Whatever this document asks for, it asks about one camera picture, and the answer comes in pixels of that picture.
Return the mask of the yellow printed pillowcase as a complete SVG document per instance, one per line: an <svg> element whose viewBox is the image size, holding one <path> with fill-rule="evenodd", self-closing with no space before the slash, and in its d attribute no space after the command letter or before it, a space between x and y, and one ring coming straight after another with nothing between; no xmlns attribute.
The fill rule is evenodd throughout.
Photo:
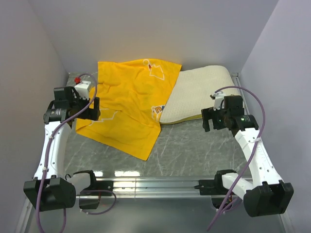
<svg viewBox="0 0 311 233"><path fill-rule="evenodd" d="M159 59L98 62L98 85L90 95L100 99L100 117L78 119L76 133L148 160L181 67Z"/></svg>

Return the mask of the cream dotted foam pillow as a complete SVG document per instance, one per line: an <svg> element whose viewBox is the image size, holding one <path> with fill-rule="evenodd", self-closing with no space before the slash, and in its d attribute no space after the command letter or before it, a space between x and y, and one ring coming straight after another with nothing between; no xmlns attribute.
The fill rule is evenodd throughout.
<svg viewBox="0 0 311 233"><path fill-rule="evenodd" d="M200 119L202 109L214 106L210 95L222 87L233 85L230 73L224 66L181 71L161 113L160 124L171 125Z"/></svg>

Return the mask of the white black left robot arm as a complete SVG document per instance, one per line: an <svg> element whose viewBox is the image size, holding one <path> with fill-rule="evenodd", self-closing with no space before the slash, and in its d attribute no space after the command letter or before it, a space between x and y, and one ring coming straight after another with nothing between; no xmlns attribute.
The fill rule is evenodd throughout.
<svg viewBox="0 0 311 233"><path fill-rule="evenodd" d="M77 194L97 192L93 171L76 172L68 180L64 171L65 149L74 120L96 121L100 116L99 98L89 96L91 88L90 83L82 82L54 89L54 100L43 116L45 139L39 166L23 187L28 200L40 212L71 208Z"/></svg>

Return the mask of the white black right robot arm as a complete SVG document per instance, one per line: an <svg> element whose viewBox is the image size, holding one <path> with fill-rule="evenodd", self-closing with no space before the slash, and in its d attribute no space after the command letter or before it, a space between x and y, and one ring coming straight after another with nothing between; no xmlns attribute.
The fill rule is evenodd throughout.
<svg viewBox="0 0 311 233"><path fill-rule="evenodd" d="M243 200L250 217L278 215L286 211L294 194L291 183L285 183L275 170L263 142L258 138L259 126L253 115L244 113L243 99L239 95L227 96L224 93L210 96L214 106L201 111L203 128L210 131L209 121L215 130L229 129L241 147L249 169L252 182L238 178L234 170L217 171L214 188L225 194L237 180L232 192Z"/></svg>

